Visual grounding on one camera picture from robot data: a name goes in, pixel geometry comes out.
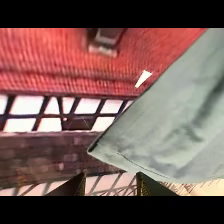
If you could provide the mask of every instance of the white arrow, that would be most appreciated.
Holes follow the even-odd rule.
[[[144,70],[142,72],[142,75],[140,76],[140,78],[138,79],[135,88],[138,88],[143,82],[145,82],[146,79],[148,79],[150,76],[152,75],[152,73],[147,72],[146,70]]]

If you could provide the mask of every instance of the gray fabric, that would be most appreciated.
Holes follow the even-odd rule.
[[[206,31],[103,134],[92,156],[157,181],[224,177],[224,29]]]

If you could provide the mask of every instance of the roof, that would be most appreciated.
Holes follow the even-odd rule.
[[[0,91],[137,96],[204,30],[129,28],[109,58],[87,52],[82,28],[1,28]],[[143,70],[153,75],[136,89]]]

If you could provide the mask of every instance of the red tiled roof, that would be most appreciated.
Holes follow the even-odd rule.
[[[89,54],[81,28],[1,28],[0,91],[136,96],[204,30],[129,28],[114,59]],[[135,89],[143,70],[153,75]]]

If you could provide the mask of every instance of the red roof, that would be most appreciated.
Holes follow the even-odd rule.
[[[136,96],[204,30],[129,28],[114,59],[88,53],[81,28],[1,28],[0,91]],[[153,75],[136,89],[143,70]]]

